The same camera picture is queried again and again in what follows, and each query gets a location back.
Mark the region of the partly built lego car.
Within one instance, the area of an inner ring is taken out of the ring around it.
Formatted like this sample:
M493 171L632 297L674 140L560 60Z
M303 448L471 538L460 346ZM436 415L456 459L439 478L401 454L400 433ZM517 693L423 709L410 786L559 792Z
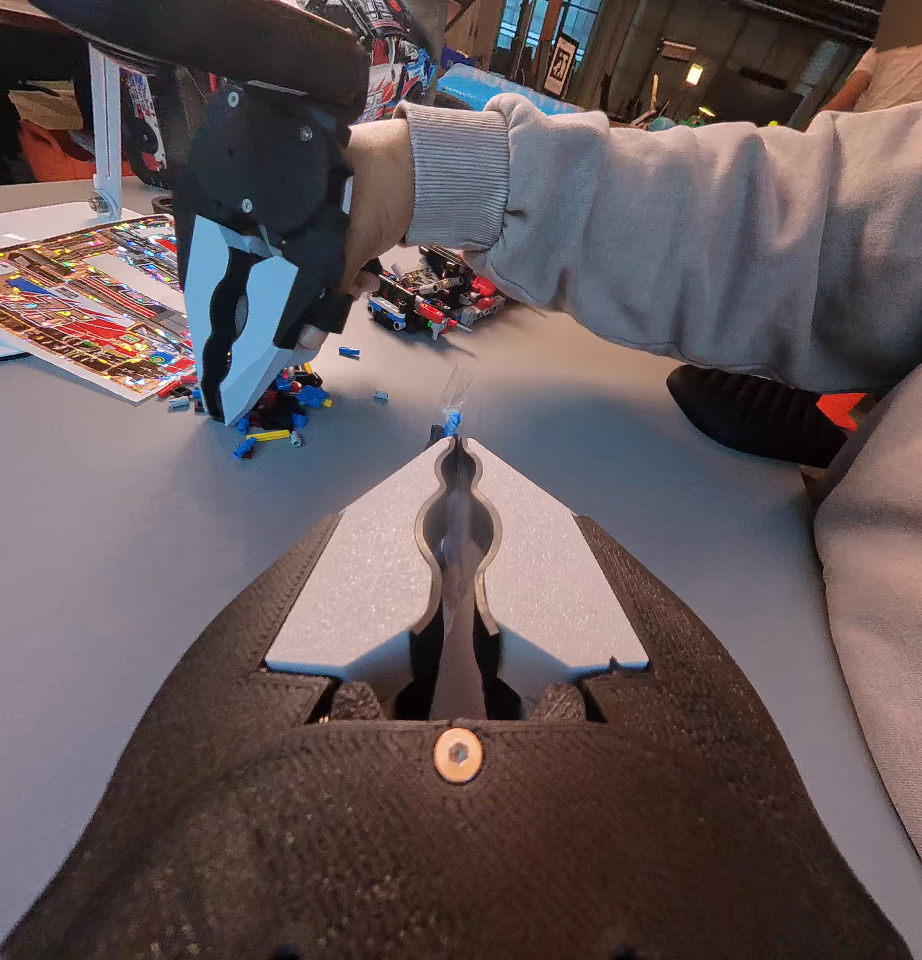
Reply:
M368 297L369 316L397 333L426 333L433 340L453 331L471 333L507 304L491 280L443 246L421 246L414 269L392 265L378 277L378 289Z

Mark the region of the person's right forearm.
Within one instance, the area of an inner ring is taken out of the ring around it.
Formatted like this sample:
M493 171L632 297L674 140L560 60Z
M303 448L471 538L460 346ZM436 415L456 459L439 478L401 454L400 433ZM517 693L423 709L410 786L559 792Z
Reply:
M412 245L607 341L817 393L922 363L922 102L807 131L407 103Z

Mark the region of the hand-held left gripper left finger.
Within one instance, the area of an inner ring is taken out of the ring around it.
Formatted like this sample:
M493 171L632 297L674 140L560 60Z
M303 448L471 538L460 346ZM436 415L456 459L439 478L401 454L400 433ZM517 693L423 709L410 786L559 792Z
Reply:
M368 684L397 718L430 717L443 652L444 521L457 441L443 438L341 511L264 657L277 673Z

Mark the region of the holographic sticker sheet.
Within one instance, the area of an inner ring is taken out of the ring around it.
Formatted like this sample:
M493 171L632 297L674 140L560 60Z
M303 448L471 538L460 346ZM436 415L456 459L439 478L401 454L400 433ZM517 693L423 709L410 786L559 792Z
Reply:
M198 381L167 211L0 248L0 341L122 400Z

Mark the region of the lego set cardboard box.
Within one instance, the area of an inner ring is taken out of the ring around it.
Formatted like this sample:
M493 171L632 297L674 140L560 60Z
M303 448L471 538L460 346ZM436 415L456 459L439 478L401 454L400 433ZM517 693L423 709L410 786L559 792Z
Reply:
M426 102L434 82L448 2L287 1L354 34L371 57L359 121L385 119L402 101ZM167 152L149 77L119 68L124 171L167 190Z

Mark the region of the person's beige sweatshirt torso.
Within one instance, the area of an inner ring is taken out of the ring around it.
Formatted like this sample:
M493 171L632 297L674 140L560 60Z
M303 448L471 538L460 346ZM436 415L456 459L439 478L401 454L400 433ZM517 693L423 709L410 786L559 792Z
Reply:
M814 518L829 631L922 862L922 364L836 455Z

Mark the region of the pile of colourful lego pieces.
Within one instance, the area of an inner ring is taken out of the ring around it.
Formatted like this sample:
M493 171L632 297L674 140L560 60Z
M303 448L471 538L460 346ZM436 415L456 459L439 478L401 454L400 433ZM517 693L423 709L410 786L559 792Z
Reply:
M212 418L207 390L150 401L156 451L171 451L186 467L218 469L291 464L318 474L323 464L345 456L372 462L396 436L395 390L378 383L356 348L328 354L341 367L294 367L281 371L245 413L229 426Z

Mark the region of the small clear plastic bag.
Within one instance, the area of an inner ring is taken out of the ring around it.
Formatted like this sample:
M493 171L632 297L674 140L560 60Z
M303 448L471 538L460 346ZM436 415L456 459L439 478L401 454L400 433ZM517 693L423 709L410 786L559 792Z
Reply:
M464 405L472 371L455 367L435 408L428 447L449 441L439 475L443 492L423 521L425 543L441 573L443 627L449 633L475 585L495 538L489 508L479 498L479 461L465 445Z

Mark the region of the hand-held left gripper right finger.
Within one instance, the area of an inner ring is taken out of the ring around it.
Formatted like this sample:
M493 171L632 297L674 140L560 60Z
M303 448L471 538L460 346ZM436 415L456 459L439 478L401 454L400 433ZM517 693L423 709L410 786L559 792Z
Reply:
M461 441L470 468L473 650L490 719L523 719L553 685L615 669L647 670L649 655L580 516L480 442Z

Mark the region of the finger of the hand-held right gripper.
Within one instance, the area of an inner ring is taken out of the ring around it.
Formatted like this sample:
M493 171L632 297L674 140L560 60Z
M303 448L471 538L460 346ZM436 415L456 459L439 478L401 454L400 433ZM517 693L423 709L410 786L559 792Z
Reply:
M293 354L276 343L296 269L278 258L230 255L208 303L207 409L233 426Z
M238 231L203 216L193 222L183 291L201 400L213 417L240 417L232 349L247 319L247 284L262 259L255 230Z

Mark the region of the white metal book stand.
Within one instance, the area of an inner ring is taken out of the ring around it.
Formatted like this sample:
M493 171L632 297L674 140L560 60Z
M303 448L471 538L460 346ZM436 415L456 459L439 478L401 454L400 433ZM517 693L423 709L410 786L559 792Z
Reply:
M95 133L95 165L91 193L69 202L10 208L24 200L44 200L54 188L77 182L27 183L0 186L0 249L27 244L80 229L108 227L140 218L122 204L122 123L120 68L94 47L89 48L90 93Z

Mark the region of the person's right hand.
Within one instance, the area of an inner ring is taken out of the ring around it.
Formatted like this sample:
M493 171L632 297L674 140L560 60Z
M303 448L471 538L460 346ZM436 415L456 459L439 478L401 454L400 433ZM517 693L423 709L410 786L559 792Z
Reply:
M354 126L344 158L353 180L339 291L356 301L379 285L364 266L400 244L412 219L415 173L407 120Z

